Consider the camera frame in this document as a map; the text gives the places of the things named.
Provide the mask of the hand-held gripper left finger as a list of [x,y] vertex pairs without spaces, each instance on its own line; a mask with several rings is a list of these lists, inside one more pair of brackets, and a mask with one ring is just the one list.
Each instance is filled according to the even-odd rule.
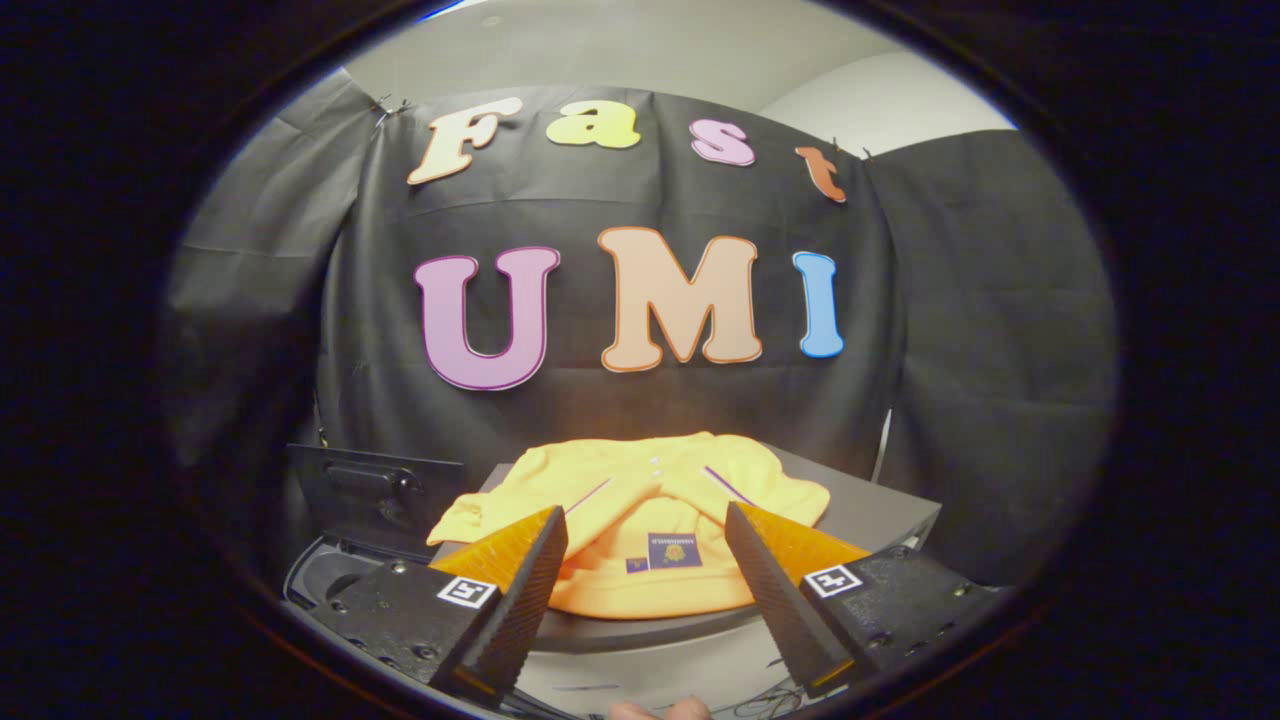
[[325,625],[444,694],[497,708],[513,691],[568,543],[552,505],[429,565],[390,560],[335,593]]

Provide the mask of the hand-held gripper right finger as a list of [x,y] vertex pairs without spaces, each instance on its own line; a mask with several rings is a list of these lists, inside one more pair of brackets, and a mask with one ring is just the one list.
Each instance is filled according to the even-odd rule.
[[724,538],[788,675],[812,698],[901,673],[1001,598],[906,544],[868,552],[750,503],[730,503]]

